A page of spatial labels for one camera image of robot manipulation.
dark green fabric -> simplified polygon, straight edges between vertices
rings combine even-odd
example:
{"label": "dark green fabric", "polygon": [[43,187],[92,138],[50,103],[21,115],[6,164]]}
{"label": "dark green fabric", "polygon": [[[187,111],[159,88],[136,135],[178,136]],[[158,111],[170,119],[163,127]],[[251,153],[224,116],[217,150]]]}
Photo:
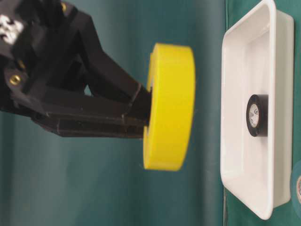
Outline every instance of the dark green fabric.
{"label": "dark green fabric", "polygon": [[[230,28],[259,0],[226,0],[226,25]],[[294,99],[293,99],[293,163],[301,160],[301,1],[275,0],[279,10],[288,13],[295,20],[295,68],[294,68]],[[272,217],[259,219],[242,202],[230,192],[226,192],[226,222],[228,226],[300,226],[301,219],[293,210],[292,202],[275,208]]]}
{"label": "dark green fabric", "polygon": [[220,226],[224,1],[72,2],[92,15],[104,50],[143,84],[156,42],[192,46],[197,98],[187,158],[179,172],[145,171],[141,140],[60,138],[2,113],[0,225]]}

teal backdrop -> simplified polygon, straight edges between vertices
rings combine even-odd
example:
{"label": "teal backdrop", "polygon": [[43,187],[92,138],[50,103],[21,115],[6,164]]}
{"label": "teal backdrop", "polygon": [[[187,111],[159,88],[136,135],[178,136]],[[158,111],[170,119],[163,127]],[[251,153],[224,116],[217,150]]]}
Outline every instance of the teal backdrop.
{"label": "teal backdrop", "polygon": [[156,42],[193,48],[197,91],[187,157],[179,172],[146,171],[142,140],[60,138],[27,118],[1,113],[0,224],[222,225],[224,1],[70,2],[92,15],[103,49],[144,85]]}

black plastic bracket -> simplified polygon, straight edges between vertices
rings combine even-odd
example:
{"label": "black plastic bracket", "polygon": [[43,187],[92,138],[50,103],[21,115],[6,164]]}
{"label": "black plastic bracket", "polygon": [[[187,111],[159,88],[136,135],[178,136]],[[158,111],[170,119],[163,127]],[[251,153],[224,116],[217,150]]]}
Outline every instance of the black plastic bracket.
{"label": "black plastic bracket", "polygon": [[143,137],[151,93],[103,51],[91,16],[59,0],[2,0],[0,38],[2,111],[63,137]]}

black roll of tape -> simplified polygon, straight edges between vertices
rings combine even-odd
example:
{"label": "black roll of tape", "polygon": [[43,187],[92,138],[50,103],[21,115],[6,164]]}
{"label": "black roll of tape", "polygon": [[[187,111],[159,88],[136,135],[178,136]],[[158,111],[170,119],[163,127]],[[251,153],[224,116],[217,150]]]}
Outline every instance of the black roll of tape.
{"label": "black roll of tape", "polygon": [[246,108],[246,124],[253,137],[268,136],[268,95],[252,95]]}

yellow disk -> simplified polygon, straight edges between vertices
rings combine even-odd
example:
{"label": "yellow disk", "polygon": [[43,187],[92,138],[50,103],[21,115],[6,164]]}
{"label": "yellow disk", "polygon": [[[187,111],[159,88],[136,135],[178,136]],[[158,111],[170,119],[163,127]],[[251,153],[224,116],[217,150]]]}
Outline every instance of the yellow disk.
{"label": "yellow disk", "polygon": [[190,138],[195,97],[191,48],[156,44],[147,89],[152,90],[150,123],[144,128],[144,167],[179,170]]}

